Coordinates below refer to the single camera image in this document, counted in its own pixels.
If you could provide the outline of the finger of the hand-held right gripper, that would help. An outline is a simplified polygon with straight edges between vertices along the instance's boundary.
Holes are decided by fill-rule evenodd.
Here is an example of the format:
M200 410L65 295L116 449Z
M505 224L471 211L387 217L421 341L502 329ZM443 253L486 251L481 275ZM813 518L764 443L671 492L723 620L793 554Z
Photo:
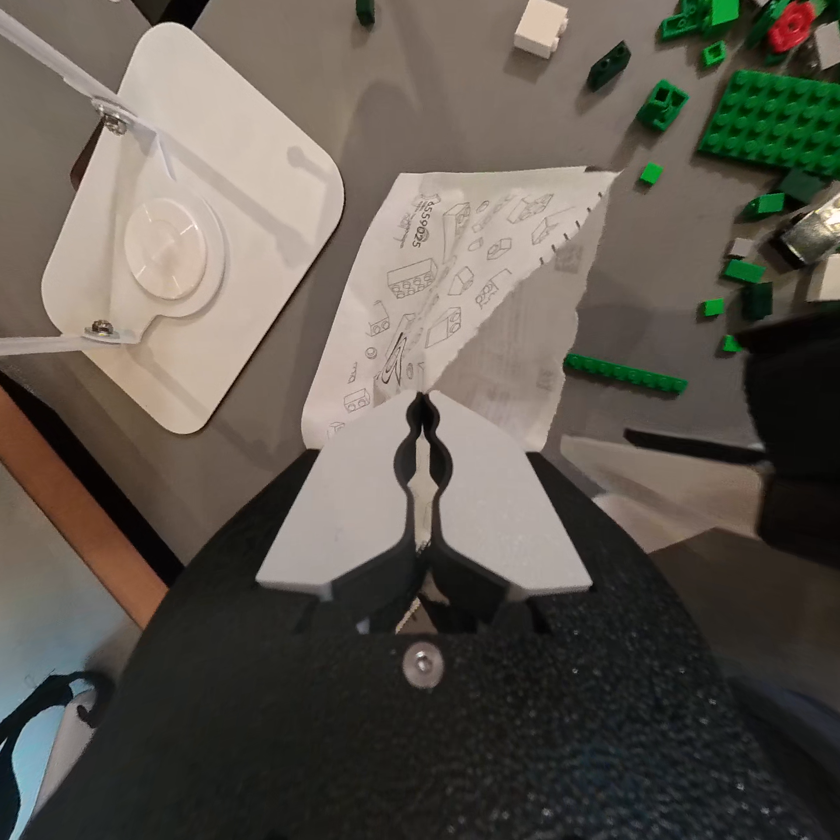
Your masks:
M696 437L679 437L627 427L624 439L637 448L669 455L705 459L735 466L757 466L767 461L762 446L741 447Z

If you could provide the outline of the white square toy brick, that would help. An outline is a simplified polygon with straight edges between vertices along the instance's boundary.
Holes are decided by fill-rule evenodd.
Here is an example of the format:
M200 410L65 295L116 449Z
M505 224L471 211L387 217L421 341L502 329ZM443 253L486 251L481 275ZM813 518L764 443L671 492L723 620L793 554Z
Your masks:
M552 1L528 1L513 36L513 46L549 60L569 23L567 7Z

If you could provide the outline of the green studded baseplate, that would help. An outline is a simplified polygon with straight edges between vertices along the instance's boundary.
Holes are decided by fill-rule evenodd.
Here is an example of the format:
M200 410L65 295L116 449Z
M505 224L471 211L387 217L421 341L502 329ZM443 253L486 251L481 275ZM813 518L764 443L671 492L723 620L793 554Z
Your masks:
M697 151L734 161L839 177L839 85L737 70Z

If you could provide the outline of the long thin green plate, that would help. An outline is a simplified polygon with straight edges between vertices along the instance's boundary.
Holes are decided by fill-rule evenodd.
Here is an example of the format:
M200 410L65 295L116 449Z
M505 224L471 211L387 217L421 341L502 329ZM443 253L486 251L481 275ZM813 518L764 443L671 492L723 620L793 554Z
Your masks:
M563 364L570 371L601 377L610 382L623 383L649 391L679 395L688 387L687 380L673 375L638 369L578 353L568 353L563 360Z

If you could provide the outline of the pile of green toy bricks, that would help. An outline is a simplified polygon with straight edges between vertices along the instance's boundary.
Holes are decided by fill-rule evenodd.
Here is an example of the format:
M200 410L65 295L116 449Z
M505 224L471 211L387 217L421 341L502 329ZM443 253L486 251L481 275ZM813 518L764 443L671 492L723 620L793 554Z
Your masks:
M779 76L790 76L780 72L767 71L767 67L787 67L791 56L813 59L808 64L807 73L803 77L820 81L838 83L838 2L811 2L816 17L807 39L781 56L770 53L766 34L770 26L770 16L773 5L777 2L755 2L757 11L752 17L749 32L743 41L745 49L764 49L764 71ZM739 20L742 2L679 2L679 10L665 18L658 28L658 39L661 43L671 40L698 35L707 42L700 54L700 69L712 70L719 67L727 58L727 42L721 36ZM800 210L799 216L810 212L808 207L814 202L815 196L821 193L838 179L822 178L807 174L797 169L777 169L774 167L734 161L715 156L726 161L745 165L771 168L780 173L781 178L774 191L761 194L748 203L738 216L744 222L759 222L767 217L773 217L793 209ZM781 227L771 238L770 245L774 247L774 237L785 227ZM723 264L721 278L737 282L741 285L742 318L748 322L756 322L768 317L772 312L773 285L764 277L764 268L749 261L749 248L741 248L744 243L733 240L726 260ZM838 266L838 255L835 253L816 263L818 271L815 282L822 289L827 283L828 268L823 270L824 263L829 267Z

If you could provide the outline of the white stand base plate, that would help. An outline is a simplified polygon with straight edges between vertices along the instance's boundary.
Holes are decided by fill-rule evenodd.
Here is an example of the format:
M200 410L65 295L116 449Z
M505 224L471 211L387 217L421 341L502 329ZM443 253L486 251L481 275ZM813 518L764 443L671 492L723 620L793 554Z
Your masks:
M202 429L337 227L331 156L193 31L144 35L112 91L2 12L104 130L41 281L55 337L2 357L84 353L163 428Z

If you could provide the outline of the small black sloped brick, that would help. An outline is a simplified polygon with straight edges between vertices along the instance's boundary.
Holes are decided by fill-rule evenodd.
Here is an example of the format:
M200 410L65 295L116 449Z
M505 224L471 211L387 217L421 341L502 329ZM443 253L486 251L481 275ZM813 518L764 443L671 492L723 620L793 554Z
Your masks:
M586 85L592 92L598 92L627 67L632 52L622 40L598 59L590 68Z

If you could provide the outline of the shiny black brick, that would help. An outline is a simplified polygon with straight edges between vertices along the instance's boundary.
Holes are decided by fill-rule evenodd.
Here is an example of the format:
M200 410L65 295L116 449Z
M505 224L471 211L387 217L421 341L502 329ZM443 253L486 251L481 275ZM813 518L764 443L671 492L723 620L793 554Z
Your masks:
M794 268L821 262L839 248L839 195L796 217L773 239L782 259Z

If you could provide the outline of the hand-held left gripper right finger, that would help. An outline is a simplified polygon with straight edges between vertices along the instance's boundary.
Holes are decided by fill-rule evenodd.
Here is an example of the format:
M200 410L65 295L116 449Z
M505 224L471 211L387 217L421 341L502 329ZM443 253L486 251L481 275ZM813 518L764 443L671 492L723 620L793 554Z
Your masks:
M440 391L427 399L439 473L434 546L511 600L589 591L592 578L519 441Z

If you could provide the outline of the person's dark blue clothing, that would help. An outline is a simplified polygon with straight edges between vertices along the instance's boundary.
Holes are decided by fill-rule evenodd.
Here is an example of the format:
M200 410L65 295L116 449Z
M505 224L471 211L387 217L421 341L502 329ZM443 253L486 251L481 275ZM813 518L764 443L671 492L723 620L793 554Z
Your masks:
M773 776L820 838L839 838L838 706L781 674L715 661Z

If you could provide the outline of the green hollow brick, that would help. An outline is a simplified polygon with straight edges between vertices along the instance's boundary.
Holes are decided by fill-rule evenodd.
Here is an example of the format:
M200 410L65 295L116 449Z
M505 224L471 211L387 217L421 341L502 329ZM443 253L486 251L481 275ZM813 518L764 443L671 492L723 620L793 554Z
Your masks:
M636 120L650 130L663 133L673 124L689 99L686 91L662 79L637 111Z

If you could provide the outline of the white printed paper bag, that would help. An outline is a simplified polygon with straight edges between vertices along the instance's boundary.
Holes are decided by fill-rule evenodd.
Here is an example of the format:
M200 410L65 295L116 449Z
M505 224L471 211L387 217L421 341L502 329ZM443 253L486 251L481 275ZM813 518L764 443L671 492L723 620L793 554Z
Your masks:
M619 172L400 174L365 233L302 410L309 449L440 391L541 452Z

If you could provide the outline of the red round brick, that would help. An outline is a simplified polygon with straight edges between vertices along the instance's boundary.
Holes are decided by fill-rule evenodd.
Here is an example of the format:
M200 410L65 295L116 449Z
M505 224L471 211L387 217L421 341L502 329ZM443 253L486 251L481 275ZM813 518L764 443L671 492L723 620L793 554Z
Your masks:
M816 11L811 2L775 3L765 36L770 53L781 56L803 43L810 34L815 19Z

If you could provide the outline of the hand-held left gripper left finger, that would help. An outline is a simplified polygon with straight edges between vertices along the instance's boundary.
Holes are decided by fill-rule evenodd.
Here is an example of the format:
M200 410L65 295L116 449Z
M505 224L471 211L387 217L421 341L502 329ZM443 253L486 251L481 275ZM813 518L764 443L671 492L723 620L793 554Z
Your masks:
M424 399L402 392L318 452L257 572L265 589L320 601L390 601L415 571L416 446Z

